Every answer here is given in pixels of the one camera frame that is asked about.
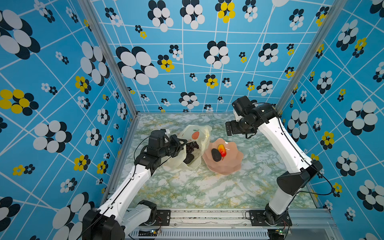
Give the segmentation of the cream printed plastic bag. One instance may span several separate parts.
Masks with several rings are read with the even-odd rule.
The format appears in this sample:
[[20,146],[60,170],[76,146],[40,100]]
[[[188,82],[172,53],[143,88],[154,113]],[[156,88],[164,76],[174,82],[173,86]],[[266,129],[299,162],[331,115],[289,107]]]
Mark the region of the cream printed plastic bag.
[[182,151],[175,157],[164,157],[163,166],[171,170],[184,169],[195,170],[202,162],[202,155],[208,148],[210,143],[212,127],[188,125],[183,131],[178,134],[179,139],[187,140],[188,142],[183,147]]

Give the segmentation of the yellow red mango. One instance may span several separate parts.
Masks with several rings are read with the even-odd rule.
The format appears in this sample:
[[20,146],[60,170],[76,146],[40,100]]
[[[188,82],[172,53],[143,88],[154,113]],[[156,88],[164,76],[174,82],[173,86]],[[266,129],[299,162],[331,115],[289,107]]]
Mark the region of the yellow red mango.
[[217,150],[219,151],[222,158],[224,158],[227,155],[227,150],[223,144],[218,145]]

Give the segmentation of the pink scalloped fruit bowl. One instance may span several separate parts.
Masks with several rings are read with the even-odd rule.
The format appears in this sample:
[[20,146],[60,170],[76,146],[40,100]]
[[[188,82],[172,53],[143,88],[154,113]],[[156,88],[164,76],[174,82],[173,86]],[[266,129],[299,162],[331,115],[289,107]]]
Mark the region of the pink scalloped fruit bowl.
[[203,154],[207,167],[217,174],[230,175],[242,168],[244,154],[238,150],[235,142],[222,138],[210,143]]

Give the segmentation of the dark avocado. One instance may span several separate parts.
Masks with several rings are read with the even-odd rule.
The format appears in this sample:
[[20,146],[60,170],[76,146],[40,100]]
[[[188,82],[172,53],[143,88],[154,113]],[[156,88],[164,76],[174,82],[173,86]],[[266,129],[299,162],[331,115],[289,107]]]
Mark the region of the dark avocado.
[[195,156],[193,154],[187,154],[186,155],[186,158],[184,159],[184,163],[186,165],[189,165],[193,160],[194,160]]
[[222,155],[218,149],[211,150],[212,158],[215,162],[219,162],[222,160]]

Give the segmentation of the purple grape bunch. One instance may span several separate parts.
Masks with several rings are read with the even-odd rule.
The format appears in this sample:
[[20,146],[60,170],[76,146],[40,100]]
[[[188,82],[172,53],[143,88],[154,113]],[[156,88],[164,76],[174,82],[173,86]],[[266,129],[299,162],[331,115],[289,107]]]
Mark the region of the purple grape bunch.
[[190,142],[186,144],[186,152],[187,154],[191,154],[195,149],[199,149],[199,145],[197,142]]

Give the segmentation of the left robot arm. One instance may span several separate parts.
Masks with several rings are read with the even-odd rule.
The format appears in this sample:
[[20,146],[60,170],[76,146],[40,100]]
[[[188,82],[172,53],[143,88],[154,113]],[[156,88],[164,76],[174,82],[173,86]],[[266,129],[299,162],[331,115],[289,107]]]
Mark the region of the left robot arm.
[[166,129],[152,131],[146,139],[148,144],[134,155],[134,166],[123,183],[97,210],[86,213],[78,239],[124,240],[139,225],[155,221],[157,206],[152,202],[142,201],[131,211],[128,208],[155,171],[177,157],[188,140],[179,139]]

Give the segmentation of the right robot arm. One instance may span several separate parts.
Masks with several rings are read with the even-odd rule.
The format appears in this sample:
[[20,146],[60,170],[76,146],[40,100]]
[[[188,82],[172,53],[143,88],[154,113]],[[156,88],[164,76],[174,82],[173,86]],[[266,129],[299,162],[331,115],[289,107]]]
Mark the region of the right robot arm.
[[269,103],[256,103],[247,96],[232,103],[235,120],[226,122],[228,136],[242,134],[250,139],[262,133],[282,158],[286,172],[277,178],[278,188],[266,205],[265,222],[276,226],[288,214],[288,208],[298,193],[323,168],[319,161],[312,161],[283,127],[275,107]]

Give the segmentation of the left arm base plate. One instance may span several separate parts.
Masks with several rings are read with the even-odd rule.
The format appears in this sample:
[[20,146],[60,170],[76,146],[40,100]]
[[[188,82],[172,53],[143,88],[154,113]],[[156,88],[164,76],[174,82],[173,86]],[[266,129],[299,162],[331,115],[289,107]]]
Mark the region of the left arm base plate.
[[155,215],[143,223],[142,226],[169,226],[171,220],[171,210],[157,210]]

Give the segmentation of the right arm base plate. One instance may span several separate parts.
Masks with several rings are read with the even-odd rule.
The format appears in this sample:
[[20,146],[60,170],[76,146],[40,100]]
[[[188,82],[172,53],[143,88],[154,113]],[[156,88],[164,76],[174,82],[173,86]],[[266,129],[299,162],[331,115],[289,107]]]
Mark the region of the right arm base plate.
[[253,227],[291,227],[293,225],[288,211],[276,215],[266,210],[249,210],[246,211],[245,217],[251,221]]

